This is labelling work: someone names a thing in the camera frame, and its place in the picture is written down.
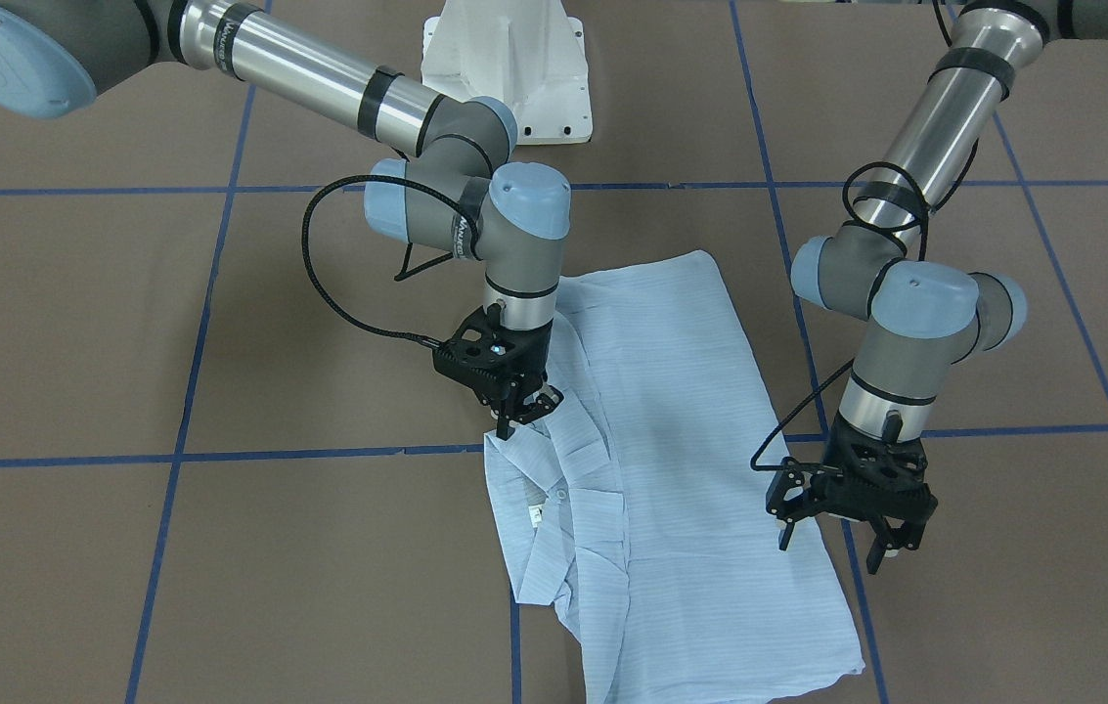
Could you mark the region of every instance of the black band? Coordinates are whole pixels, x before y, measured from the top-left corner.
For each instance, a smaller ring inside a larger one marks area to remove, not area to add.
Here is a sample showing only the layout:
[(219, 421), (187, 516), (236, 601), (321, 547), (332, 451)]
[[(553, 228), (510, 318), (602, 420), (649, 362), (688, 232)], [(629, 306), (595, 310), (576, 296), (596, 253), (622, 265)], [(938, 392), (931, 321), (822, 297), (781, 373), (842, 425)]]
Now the black band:
[[(470, 178), (468, 180), (468, 186), (462, 190), (462, 195), (459, 196), (459, 205), (471, 215), (471, 222), (479, 223), (479, 210), (483, 208), (483, 200), (488, 195), (488, 178)], [(452, 254), (455, 258), (465, 259), (473, 258), (481, 261), (474, 246), (479, 244), (479, 227), (474, 228), (474, 235), (471, 241), (468, 242), (468, 235), (471, 235), (472, 228), (462, 218), (461, 213), (454, 214), (454, 225), (450, 231), (450, 242), (454, 244), (454, 249)]]
[(1076, 37), (1076, 3), (1074, 0), (1058, 0), (1058, 37), (1079, 39)]
[(186, 6), (187, 0), (175, 0), (171, 4), (171, 13), (166, 14), (166, 45), (171, 47), (172, 57), (181, 63), (187, 63), (179, 48), (179, 25), (184, 21)]
[(1045, 16), (1037, 12), (1036, 8), (1030, 4), (1019, 3), (1018, 0), (977, 0), (975, 3), (967, 3), (965, 8), (962, 9), (961, 14), (966, 12), (973, 12), (973, 10), (982, 10), (984, 8), (996, 8), (997, 10), (1005, 10), (1006, 12), (1014, 12), (1018, 17), (1027, 20), (1032, 23), (1032, 27), (1036, 28), (1036, 31), (1040, 32), (1040, 40), (1045, 41), (1046, 44), (1049, 43), (1049, 22), (1045, 21)]
[(554, 290), (557, 290), (557, 285), (554, 284), (553, 286), (548, 286), (545, 290), (540, 290), (540, 293), (523, 294), (519, 293), (519, 290), (505, 288), (505, 286), (497, 286), (491, 277), (488, 277), (488, 275), (483, 276), (483, 280), (485, 280), (489, 286), (492, 286), (492, 289), (494, 289), (497, 294), (510, 295), (511, 298), (545, 298), (546, 295), (553, 294)]
[(854, 204), (866, 200), (892, 203), (897, 208), (910, 213), (915, 222), (920, 222), (924, 217), (923, 201), (910, 187), (888, 183), (885, 180), (872, 180), (871, 183), (858, 188), (858, 195), (854, 196)]
[(840, 227), (858, 227), (858, 228), (863, 228), (863, 231), (866, 232), (875, 233), (875, 235), (883, 236), (884, 239), (892, 242), (892, 244), (896, 245), (896, 251), (902, 254), (902, 257), (907, 257), (907, 255), (911, 254), (910, 246), (906, 246), (904, 242), (902, 242), (902, 237), (897, 236), (895, 232), (889, 232), (883, 227), (872, 226), (872, 224), (868, 223), (866, 220), (863, 220), (861, 223), (854, 223), (853, 220), (845, 220), (845, 222), (840, 223)]
[(974, 69), (985, 72), (996, 79), (996, 83), (1002, 84), (1002, 100), (1010, 96), (1010, 85), (1014, 85), (1014, 67), (1005, 59), (988, 52), (987, 49), (975, 49), (973, 45), (964, 45), (961, 49), (951, 49), (937, 62), (937, 70), (932, 71), (929, 80), (933, 80), (938, 72), (945, 69)]
[(481, 160), (483, 160), (483, 165), (485, 165), (486, 169), (488, 169), (488, 175), (490, 175), (490, 177), (491, 177), (492, 173), (495, 172), (495, 169), (492, 169), (492, 160), (490, 160), (490, 157), (488, 157), (488, 152), (483, 151), (483, 146), (479, 146), (479, 143), (476, 142), (476, 140), (473, 140), (473, 139), (471, 139), (469, 136), (465, 136), (463, 134), (448, 133), (448, 134), (438, 135), (437, 139), (432, 140), (432, 144), (435, 144), (437, 142), (440, 142), (440, 140), (442, 140), (442, 139), (459, 139), (459, 140), (462, 140), (465, 143), (470, 144), (471, 146), (474, 147), (474, 151), (479, 152), (479, 157), (481, 157)]
[(428, 114), (423, 115), (423, 124), (419, 127), (419, 139), (414, 142), (414, 155), (423, 155), (423, 140), (428, 139), (428, 125), (432, 124), (432, 115), (437, 114), (437, 108), (441, 106), (442, 100), (445, 100), (445, 94), (437, 93), (437, 98), (432, 99), (432, 104), (428, 106)]
[(962, 357), (957, 357), (956, 360), (953, 360), (954, 365), (960, 364), (960, 361), (965, 360), (966, 357), (971, 357), (972, 355), (974, 355), (975, 347), (978, 347), (978, 336), (982, 335), (984, 335), (984, 324), (983, 320), (978, 319), (978, 310), (975, 310), (975, 340), (974, 343), (971, 344), (971, 348), (966, 349), (965, 355), (963, 355)]
[(162, 51), (162, 40), (158, 38), (158, 20), (154, 18), (153, 9), (150, 8), (150, 1), (132, 0), (132, 3), (137, 7), (137, 12), (141, 12), (141, 19), (146, 20), (146, 31), (150, 32), (150, 59), (146, 60), (146, 67), (152, 67), (158, 60), (158, 53)]
[(876, 388), (866, 384), (865, 380), (862, 380), (861, 376), (858, 376), (858, 373), (849, 373), (849, 378), (852, 378), (854, 384), (858, 386), (866, 389), (871, 396), (879, 396), (880, 398), (883, 398), (884, 401), (892, 401), (893, 404), (901, 404), (902, 406), (930, 406), (935, 404), (937, 400), (937, 397), (935, 396), (930, 398), (911, 398), (910, 396), (897, 396), (896, 394), (886, 392), (883, 388)]
[(871, 305), (875, 303), (875, 294), (879, 294), (879, 287), (884, 285), (884, 277), (888, 276), (888, 269), (893, 268), (893, 264), (899, 262), (904, 262), (905, 257), (894, 257), (889, 259), (883, 267), (879, 268), (875, 273), (875, 280), (871, 282), (871, 293), (866, 294), (866, 318), (871, 319)]
[(367, 81), (367, 88), (362, 91), (362, 102), (358, 105), (358, 133), (367, 139), (376, 139), (376, 124), (379, 123), (379, 106), (384, 102), (388, 94), (388, 86), (393, 84), (401, 71), (378, 67), (371, 74), (371, 80)]
[(232, 47), (236, 43), (237, 32), (240, 31), (240, 25), (246, 21), (246, 18), (261, 11), (254, 8), (253, 4), (233, 4), (223, 13), (218, 27), (214, 28), (214, 65), (236, 80), (242, 79), (237, 75), (236, 69), (232, 67)]

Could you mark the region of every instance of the round end cap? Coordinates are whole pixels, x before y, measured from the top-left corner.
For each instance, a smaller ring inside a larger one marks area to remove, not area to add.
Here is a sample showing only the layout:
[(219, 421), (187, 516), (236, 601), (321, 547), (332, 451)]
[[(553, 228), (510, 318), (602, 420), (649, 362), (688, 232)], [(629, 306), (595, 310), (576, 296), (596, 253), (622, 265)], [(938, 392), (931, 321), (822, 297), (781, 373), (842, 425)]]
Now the round end cap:
[[(383, 160), (371, 169), (373, 175), (406, 178), (406, 162)], [(362, 188), (362, 213), (367, 224), (380, 235), (410, 243), (410, 232), (406, 227), (406, 186), (397, 183), (380, 183), (372, 180)]]
[(1002, 338), (1001, 343), (996, 344), (996, 347), (1001, 347), (1002, 344), (1009, 343), (1010, 338), (1019, 334), (1019, 330), (1023, 329), (1023, 324), (1026, 324), (1027, 295), (1023, 293), (1023, 286), (1019, 286), (1017, 280), (1002, 275), (989, 276), (995, 277), (1002, 285), (1002, 288), (1005, 289), (1005, 294), (1010, 297), (1010, 329), (1006, 330), (1005, 337)]
[(514, 112), (510, 108), (505, 106), (505, 103), (495, 98), (490, 98), (488, 95), (479, 95), (468, 100), (468, 103), (481, 103), (485, 105), (490, 111), (495, 112), (496, 118), (501, 120), (501, 124), (505, 125), (505, 136), (510, 137), (510, 153), (514, 153), (514, 146), (519, 146), (519, 121), (514, 119)]
[(977, 303), (970, 275), (933, 262), (899, 262), (871, 300), (871, 316), (894, 335), (938, 339), (964, 330)]
[(0, 8), (0, 105), (30, 118), (59, 118), (96, 100), (96, 84), (44, 31)]
[(819, 259), (822, 257), (822, 246), (829, 239), (830, 236), (815, 236), (801, 245), (801, 248), (796, 251), (792, 269), (789, 272), (792, 294), (798, 294), (823, 309), (828, 307), (822, 303), (822, 294), (819, 293)]
[(563, 239), (571, 231), (571, 183), (545, 164), (510, 163), (488, 184), (496, 212), (541, 239)]

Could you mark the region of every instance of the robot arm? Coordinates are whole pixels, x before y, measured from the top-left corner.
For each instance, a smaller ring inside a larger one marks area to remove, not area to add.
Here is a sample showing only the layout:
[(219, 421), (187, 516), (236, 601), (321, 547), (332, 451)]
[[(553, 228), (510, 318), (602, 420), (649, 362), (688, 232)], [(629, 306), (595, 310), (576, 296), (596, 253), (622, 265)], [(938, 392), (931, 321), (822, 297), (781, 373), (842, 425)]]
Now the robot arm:
[(801, 246), (792, 261), (796, 294), (868, 328), (821, 463), (753, 465), (776, 471), (767, 507), (786, 527), (781, 549), (796, 522), (821, 512), (870, 522), (872, 574), (884, 557), (920, 548), (937, 507), (924, 482), (920, 436), (948, 369), (1005, 344), (1027, 317), (1027, 299), (1008, 277), (924, 261), (926, 220), (1009, 96), (1015, 74), (1058, 37), (1108, 39), (1108, 3), (966, 6), (884, 161), (850, 177), (866, 174), (852, 200), (847, 188), (850, 220), (834, 236)]
[(14, 112), (64, 115), (155, 62), (218, 69), (414, 157), (361, 177), (367, 220), (486, 267), (481, 308), (434, 344), (434, 367), (491, 407), (503, 439), (557, 406), (545, 356), (571, 184), (507, 163), (517, 125), (503, 103), (456, 102), (237, 1), (0, 0), (0, 103)]

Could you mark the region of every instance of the black cable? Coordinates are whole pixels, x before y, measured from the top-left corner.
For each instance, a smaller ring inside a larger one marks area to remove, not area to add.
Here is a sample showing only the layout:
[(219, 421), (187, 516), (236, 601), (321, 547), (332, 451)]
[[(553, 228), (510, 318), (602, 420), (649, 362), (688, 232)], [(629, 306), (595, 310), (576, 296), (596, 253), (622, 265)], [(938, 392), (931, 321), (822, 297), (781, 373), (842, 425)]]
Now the black cable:
[[(948, 37), (948, 28), (944, 21), (944, 13), (941, 12), (941, 0), (932, 0), (932, 12), (937, 14), (937, 25), (941, 27), (941, 37), (945, 40), (945, 45), (953, 45), (953, 38)], [(953, 197), (954, 193), (957, 191), (957, 186), (962, 185), (962, 180), (966, 178), (966, 172), (970, 172), (971, 164), (975, 162), (975, 154), (978, 152), (978, 139), (975, 143), (971, 145), (970, 154), (966, 154), (966, 163), (962, 166), (962, 173), (957, 174), (957, 178), (954, 180), (953, 185), (948, 187), (945, 192), (944, 197), (937, 201), (937, 204), (932, 206), (932, 212), (935, 213), (943, 208), (944, 204)]]
[(941, 12), (941, 0), (932, 0), (932, 12), (937, 14), (937, 25), (941, 25), (941, 37), (945, 40), (945, 45), (953, 45), (953, 40), (948, 37), (948, 28), (944, 23), (944, 13)]
[(803, 410), (804, 407), (809, 406), (810, 401), (815, 400), (815, 398), (819, 395), (821, 395), (823, 391), (827, 391), (828, 387), (830, 387), (832, 382), (835, 382), (837, 379), (843, 377), (843, 375), (848, 373), (849, 369), (853, 368), (853, 365), (854, 360), (853, 358), (850, 358), (849, 361), (845, 361), (844, 365), (840, 366), (840, 369), (837, 369), (834, 370), (834, 373), (831, 373), (830, 377), (822, 379), (822, 384), (820, 384), (818, 388), (813, 389), (813, 391), (811, 391), (809, 396), (804, 397), (800, 401), (800, 404), (796, 406), (794, 409), (789, 411), (789, 415), (784, 416), (784, 419), (780, 420), (780, 422), (776, 426), (776, 429), (772, 429), (771, 433), (767, 436), (767, 440), (763, 440), (762, 443), (758, 447), (758, 451), (753, 452), (753, 458), (749, 460), (749, 467), (753, 468), (755, 472), (761, 472), (765, 469), (767, 469), (766, 467), (759, 467), (758, 460), (762, 458), (762, 452), (767, 451), (767, 447), (771, 443), (772, 440), (776, 440), (776, 437), (779, 436), (782, 429), (784, 429), (790, 422), (792, 422), (792, 418), (798, 418), (800, 411)]
[[(366, 330), (366, 333), (370, 333), (371, 335), (379, 335), (380, 337), (392, 337), (397, 339), (409, 339), (411, 340), (411, 343), (422, 344), (423, 347), (437, 349), (438, 347), (441, 347), (442, 344), (441, 340), (438, 340), (437, 338), (429, 337), (425, 335), (416, 335), (414, 333), (397, 333), (397, 330), (370, 326), (365, 324), (365, 322), (361, 322), (358, 318), (355, 318), (353, 316), (349, 315), (349, 313), (347, 313), (345, 308), (340, 307), (339, 303), (336, 303), (336, 300), (331, 298), (331, 295), (327, 293), (327, 289), (322, 288), (322, 284), (320, 284), (320, 280), (318, 279), (318, 276), (315, 273), (315, 263), (312, 263), (311, 259), (311, 218), (315, 217), (315, 210), (318, 208), (318, 204), (320, 204), (320, 202), (325, 200), (325, 197), (329, 196), (330, 193), (336, 192), (338, 188), (345, 186), (351, 186), (353, 183), (369, 183), (369, 182), (391, 183), (394, 184), (394, 186), (410, 187), (411, 191), (417, 191), (423, 193), (424, 195), (431, 195), (432, 197), (437, 197), (438, 201), (450, 206), (450, 210), (459, 214), (459, 217), (463, 218), (463, 222), (468, 223), (468, 227), (471, 228), (472, 241), (479, 239), (479, 226), (476, 222), (474, 222), (474, 220), (471, 217), (471, 214), (465, 212), (463, 206), (460, 205), (459, 203), (455, 203), (455, 201), (452, 200), (452, 197), (443, 195), (443, 193), (434, 191), (434, 188), (432, 187), (424, 186), (422, 183), (413, 182), (413, 180), (409, 178), (390, 177), (389, 175), (378, 175), (378, 174), (358, 174), (347, 178), (334, 180), (334, 182), (321, 187), (320, 191), (318, 191), (316, 195), (311, 197), (309, 204), (306, 205), (306, 214), (302, 216), (302, 263), (306, 264), (306, 273), (311, 278), (311, 285), (315, 286), (315, 290), (317, 290), (317, 293), (320, 295), (322, 302), (328, 304), (331, 310), (336, 313), (336, 315), (348, 320), (349, 325)], [(416, 268), (413, 273), (423, 271), (429, 266), (432, 266), (432, 263), (424, 264), (424, 266)]]
[(423, 262), (422, 264), (420, 264), (420, 266), (410, 269), (407, 267), (410, 267), (410, 254), (413, 249), (414, 249), (413, 244), (406, 245), (406, 256), (401, 259), (401, 271), (397, 272), (397, 276), (393, 276), (393, 280), (409, 279), (409, 277), (417, 275), (417, 273), (431, 269), (432, 267), (437, 266), (437, 264), (443, 264), (454, 257), (454, 255), (450, 253), (441, 254), (440, 257), (437, 257), (434, 259), (428, 259), (428, 262)]
[[(396, 146), (391, 146), (391, 149), (392, 149), (392, 151), (398, 156), (401, 156), (402, 162), (410, 163), (410, 156), (407, 156), (406, 152), (402, 152), (401, 149), (397, 149)], [(437, 257), (434, 259), (429, 259), (428, 262), (423, 262), (422, 264), (420, 264), (420, 266), (417, 266), (413, 269), (411, 269), (410, 268), (410, 255), (412, 253), (414, 253), (414, 244), (412, 244), (412, 242), (407, 242), (407, 244), (406, 244), (406, 256), (402, 257), (402, 262), (401, 262), (401, 271), (397, 272), (397, 276), (393, 276), (393, 280), (402, 282), (402, 280), (409, 279), (409, 277), (417, 275), (417, 273), (421, 273), (421, 272), (425, 272), (428, 269), (431, 269), (432, 267), (437, 266), (438, 264), (443, 264), (443, 263), (445, 263), (445, 262), (448, 262), (448, 261), (450, 261), (450, 259), (452, 259), (454, 257), (453, 254), (441, 255), (441, 257)]]
[[(914, 195), (920, 200), (920, 212), (911, 213), (914, 220), (907, 220), (906, 222), (899, 224), (899, 226), (883, 227), (876, 226), (876, 224), (868, 223), (866, 220), (862, 218), (862, 215), (854, 211), (854, 203), (856, 201), (849, 201), (849, 188), (853, 186), (854, 178), (860, 177), (863, 173), (870, 172), (870, 170), (890, 170), (897, 175), (901, 175), (902, 180)], [(845, 206), (845, 212), (849, 213), (849, 220), (858, 227), (869, 228), (871, 232), (879, 232), (882, 236), (888, 236), (889, 239), (895, 239), (893, 236), (899, 232), (905, 232), (907, 228), (917, 226), (920, 228), (920, 261), (923, 262), (929, 257), (929, 223), (932, 220), (932, 205), (929, 205), (929, 201), (923, 196), (923, 188), (920, 187), (920, 182), (911, 175), (911, 172), (903, 170), (892, 162), (871, 162), (870, 164), (859, 166), (854, 173), (849, 174), (849, 178), (845, 178), (845, 183), (840, 187), (840, 203)]]

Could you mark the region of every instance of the blue tape line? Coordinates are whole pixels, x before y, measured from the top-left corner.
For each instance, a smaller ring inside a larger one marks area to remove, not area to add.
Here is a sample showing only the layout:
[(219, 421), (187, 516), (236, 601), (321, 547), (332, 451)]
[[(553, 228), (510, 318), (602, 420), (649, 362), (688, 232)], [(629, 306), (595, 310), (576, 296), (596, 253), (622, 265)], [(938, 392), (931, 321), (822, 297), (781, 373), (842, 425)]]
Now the blue tape line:
[(884, 667), (879, 661), (879, 643), (875, 642), (875, 626), (871, 623), (871, 605), (866, 602), (866, 584), (862, 582), (862, 568), (858, 567), (858, 548), (854, 547), (854, 531), (849, 521), (840, 519), (840, 531), (845, 538), (845, 550), (849, 551), (849, 565), (854, 572), (854, 591), (858, 592), (858, 611), (862, 614), (862, 630), (866, 633), (866, 651), (871, 654), (871, 672), (875, 673), (875, 692), (879, 693), (879, 704), (888, 703), (888, 683), (884, 682)]
[(1006, 437), (1012, 435), (1071, 435), (1108, 432), (1108, 424), (1069, 425), (1068, 427), (1002, 427), (930, 429), (923, 437)]
[(572, 183), (571, 191), (670, 191), (669, 183)]
[(523, 701), (523, 652), (520, 641), (519, 604), (514, 602), (514, 592), (510, 591), (510, 702), (521, 704)]
[[(986, 427), (930, 429), (924, 438), (946, 437), (1006, 437), (1018, 435), (1091, 435), (1108, 432), (1108, 424), (1066, 425), (1066, 427)], [(787, 435), (788, 442), (822, 442), (821, 433)], [(461, 455), (479, 453), (483, 445), (414, 445), (393, 447), (327, 447), (315, 450), (254, 450), (254, 451), (184, 451), (166, 455), (96, 455), (81, 458), (10, 458), (0, 459), (2, 468), (75, 468), (110, 467), (110, 465), (184, 465), (201, 462), (254, 462), (255, 460), (317, 460), (349, 458), (386, 458), (392, 455)]]
[(1108, 401), (1108, 376), (1105, 375), (1105, 368), (1100, 361), (1100, 356), (1097, 355), (1097, 348), (1094, 346), (1094, 338), (1091, 338), (1091, 335), (1088, 333), (1088, 326), (1085, 325), (1085, 318), (1083, 318), (1079, 313), (1079, 306), (1076, 304), (1076, 295), (1074, 295), (1070, 290), (1070, 285), (1067, 282), (1067, 275), (1063, 272), (1063, 264), (1058, 261), (1058, 253), (1054, 248), (1054, 242), (1050, 242), (1049, 239), (1049, 228), (1045, 226), (1045, 218), (1040, 217), (1040, 210), (1036, 205), (1036, 197), (1032, 195), (1032, 188), (1028, 187), (1027, 180), (1023, 177), (1023, 167), (1019, 165), (1018, 156), (1015, 155), (1009, 135), (1005, 134), (1005, 124), (1002, 123), (1001, 115), (993, 114), (993, 120), (996, 123), (996, 132), (1002, 135), (1002, 143), (1005, 145), (1005, 154), (1010, 157), (1010, 165), (1014, 166), (1014, 174), (1018, 177), (1019, 187), (1023, 188), (1023, 195), (1027, 197), (1028, 208), (1032, 210), (1032, 218), (1036, 221), (1037, 232), (1040, 233), (1040, 242), (1045, 244), (1046, 254), (1049, 255), (1049, 263), (1054, 266), (1054, 274), (1058, 277), (1058, 285), (1063, 287), (1063, 295), (1067, 298), (1067, 306), (1070, 308), (1071, 316), (1076, 318), (1076, 326), (1079, 328), (1079, 337), (1085, 340), (1085, 348), (1087, 348), (1088, 357), (1091, 361), (1094, 361), (1094, 370), (1097, 373), (1097, 379), (1100, 385), (1102, 385), (1105, 399)]
[(154, 559), (150, 567), (150, 581), (146, 583), (146, 601), (141, 608), (141, 626), (137, 629), (137, 646), (132, 655), (132, 673), (129, 675), (127, 696), (125, 704), (135, 704), (137, 686), (141, 684), (141, 669), (146, 661), (146, 643), (150, 642), (150, 624), (154, 614), (154, 596), (158, 593), (158, 579), (162, 575), (162, 560), (166, 550), (166, 534), (171, 529), (171, 509), (175, 504), (175, 489), (179, 486), (181, 465), (175, 462), (166, 476), (166, 493), (163, 496), (162, 517), (158, 518), (158, 539), (154, 541)]
[(79, 468), (110, 465), (166, 465), (174, 455), (107, 455), (96, 458), (11, 458), (0, 459), (0, 469), (13, 468)]
[[(737, 53), (740, 54), (740, 69), (745, 73), (746, 93), (749, 95), (749, 109), (753, 113), (753, 132), (758, 135), (758, 152), (762, 160), (762, 174), (767, 177), (767, 192), (771, 200), (771, 213), (776, 217), (776, 232), (780, 241), (780, 253), (784, 255), (784, 272), (792, 269), (792, 257), (789, 253), (788, 235), (784, 231), (784, 215), (780, 213), (780, 197), (776, 188), (776, 174), (771, 172), (771, 156), (767, 149), (767, 133), (762, 129), (762, 115), (758, 109), (758, 98), (753, 94), (753, 72), (749, 69), (749, 57), (746, 54), (746, 38), (740, 31), (740, 14), (737, 13), (737, 0), (728, 3), (731, 12), (731, 28), (737, 35)], [(804, 316), (801, 315), (801, 300), (792, 294), (792, 313), (796, 315), (796, 326), (801, 334), (801, 344), (804, 347), (804, 361), (810, 370), (810, 388), (819, 386), (819, 370), (813, 364), (813, 348), (810, 346), (810, 334), (804, 326)], [(823, 435), (828, 432), (828, 415), (822, 407), (822, 398), (813, 397), (813, 407), (819, 415), (819, 428)]]
[[(1010, 182), (1010, 186), (1017, 186), (1019, 182), (1014, 180)], [(1028, 180), (1027, 186), (1108, 186), (1108, 180), (1070, 180), (1070, 178), (1045, 178), (1045, 180)]]
[(459, 455), (465, 451), (483, 451), (483, 445), (423, 445), (407, 447), (406, 455)]
[[(237, 134), (235, 154), (232, 156), (232, 175), (228, 178), (228, 195), (223, 202), (223, 215), (219, 218), (219, 233), (214, 242), (214, 256), (211, 261), (211, 276), (205, 284), (205, 300), (202, 304), (202, 317), (196, 327), (196, 346), (193, 348), (193, 364), (187, 373), (187, 389), (184, 392), (184, 414), (181, 416), (179, 431), (175, 436), (175, 455), (183, 455), (187, 445), (187, 425), (193, 418), (193, 401), (196, 397), (196, 382), (202, 370), (202, 358), (205, 354), (205, 333), (211, 325), (211, 304), (214, 297), (214, 282), (218, 279), (219, 262), (223, 258), (223, 246), (227, 242), (228, 226), (232, 223), (232, 206), (236, 203), (237, 180), (240, 178), (240, 161), (245, 157), (245, 143), (249, 133), (249, 115), (254, 111), (254, 86), (246, 93), (245, 110), (240, 114), (240, 132)], [(154, 544), (154, 559), (150, 568), (150, 584), (146, 586), (146, 602), (141, 611), (141, 628), (137, 630), (137, 645), (132, 655), (132, 673), (129, 676), (129, 694), (125, 704), (135, 704), (137, 687), (141, 684), (141, 670), (146, 657), (146, 645), (150, 642), (150, 625), (153, 621), (154, 599), (158, 595), (158, 578), (162, 573), (162, 561), (166, 549), (166, 534), (171, 527), (172, 510), (175, 507), (175, 490), (179, 484), (182, 462), (172, 465), (166, 477), (166, 494), (163, 500), (162, 518), (158, 522), (158, 540)]]
[[(854, 182), (854, 186), (863, 186), (865, 182)], [(1014, 187), (1018, 180), (966, 180), (963, 186)], [(1070, 186), (1070, 187), (1105, 187), (1108, 180), (1029, 180), (1028, 186)], [(572, 191), (750, 191), (750, 188), (818, 188), (841, 187), (839, 180), (777, 180), (773, 183), (762, 180), (724, 180), (724, 182), (681, 182), (681, 183), (576, 183)], [(102, 186), (102, 187), (0, 187), (0, 196), (21, 195), (183, 195), (183, 193), (315, 193), (321, 186), (304, 184), (302, 186)], [(362, 186), (343, 186), (339, 191), (361, 192)]]
[(827, 436), (821, 433), (786, 435), (786, 442), (822, 442)]
[(0, 195), (182, 195), (227, 193), (226, 186), (0, 187)]

